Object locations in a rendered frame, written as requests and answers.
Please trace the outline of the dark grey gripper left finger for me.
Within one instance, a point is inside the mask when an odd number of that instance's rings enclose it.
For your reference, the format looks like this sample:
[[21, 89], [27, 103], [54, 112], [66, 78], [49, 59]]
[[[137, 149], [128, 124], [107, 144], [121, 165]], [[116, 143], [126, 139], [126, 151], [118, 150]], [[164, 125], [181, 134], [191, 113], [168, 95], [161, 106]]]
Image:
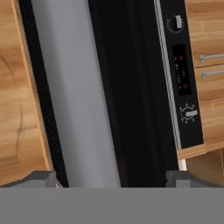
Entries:
[[46, 187], [54, 188], [55, 183], [55, 172], [54, 171], [33, 171], [26, 177], [2, 185], [2, 188], [10, 187]]

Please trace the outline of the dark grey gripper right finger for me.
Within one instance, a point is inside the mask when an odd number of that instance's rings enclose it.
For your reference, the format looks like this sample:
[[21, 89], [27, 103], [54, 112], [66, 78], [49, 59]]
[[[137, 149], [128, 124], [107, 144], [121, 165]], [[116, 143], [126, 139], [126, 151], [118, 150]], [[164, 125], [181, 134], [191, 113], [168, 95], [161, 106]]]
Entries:
[[211, 182], [196, 178], [189, 171], [168, 171], [166, 174], [166, 187], [172, 188], [221, 188]]

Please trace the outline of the silver oven knob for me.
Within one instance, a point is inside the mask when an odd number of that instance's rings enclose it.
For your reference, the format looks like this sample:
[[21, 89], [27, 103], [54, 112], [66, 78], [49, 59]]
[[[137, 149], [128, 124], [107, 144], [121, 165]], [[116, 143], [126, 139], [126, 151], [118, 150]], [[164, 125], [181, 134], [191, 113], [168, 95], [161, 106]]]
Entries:
[[184, 21], [180, 15], [174, 15], [166, 20], [166, 27], [170, 33], [181, 33], [184, 28]]
[[183, 123], [188, 123], [190, 121], [194, 122], [194, 117], [199, 113], [199, 111], [195, 108], [195, 105], [189, 105], [188, 103], [183, 107], [179, 108], [181, 121]]

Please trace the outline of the wooden cupboard door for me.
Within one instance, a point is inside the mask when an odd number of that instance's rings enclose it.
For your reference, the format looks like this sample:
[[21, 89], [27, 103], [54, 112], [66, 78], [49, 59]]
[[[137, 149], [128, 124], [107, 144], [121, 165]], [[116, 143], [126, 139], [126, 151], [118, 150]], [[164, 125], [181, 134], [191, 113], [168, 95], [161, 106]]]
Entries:
[[223, 59], [200, 62], [200, 55], [224, 53], [224, 0], [185, 0], [195, 67], [224, 64]]
[[224, 70], [224, 65], [195, 69], [205, 147], [224, 148], [224, 73], [202, 78], [201, 73]]

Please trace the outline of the black built-in oven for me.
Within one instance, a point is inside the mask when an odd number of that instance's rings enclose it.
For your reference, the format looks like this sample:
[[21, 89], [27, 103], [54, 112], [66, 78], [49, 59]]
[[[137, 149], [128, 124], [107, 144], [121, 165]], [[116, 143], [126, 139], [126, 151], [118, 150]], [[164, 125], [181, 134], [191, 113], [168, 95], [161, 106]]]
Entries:
[[[204, 143], [185, 0], [87, 0], [123, 187], [163, 187]], [[166, 20], [180, 15], [181, 33]], [[195, 121], [179, 108], [195, 105]]]

